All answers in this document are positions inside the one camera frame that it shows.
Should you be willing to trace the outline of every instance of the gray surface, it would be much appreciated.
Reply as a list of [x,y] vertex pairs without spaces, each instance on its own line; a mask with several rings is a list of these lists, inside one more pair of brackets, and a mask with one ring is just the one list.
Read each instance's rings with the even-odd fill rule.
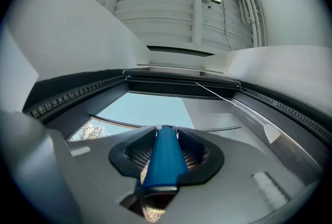
[[46,128],[23,113],[1,112],[0,135],[4,164],[28,202],[47,222],[81,223],[78,205],[59,169]]
[[188,130],[218,145],[225,162],[206,184],[181,187],[160,223],[249,223],[267,216],[271,209],[251,178],[257,172],[268,172],[290,197],[303,188],[293,173],[254,147]]
[[[68,148],[60,132],[46,130],[28,116],[17,113],[3,117],[0,145],[5,162],[22,192],[48,218],[59,223],[146,223],[144,218],[119,205],[133,192],[136,179],[121,176],[108,160],[110,148],[137,130],[69,142]],[[225,163],[206,184],[181,187],[160,223],[248,223],[264,218],[271,210],[251,178],[260,171],[267,171],[291,197],[303,188],[284,166],[254,147],[190,131],[219,146]],[[70,149],[83,146],[88,146],[90,152],[71,155]],[[263,223],[278,223],[291,216],[313,189],[308,187],[280,212],[262,219]]]
[[136,184],[136,179],[121,176],[108,160],[109,149],[123,137],[69,142],[73,149],[91,148],[89,153],[74,158],[62,135],[55,130],[49,132],[60,169],[80,207],[83,223],[146,223],[144,218],[118,204],[133,192]]

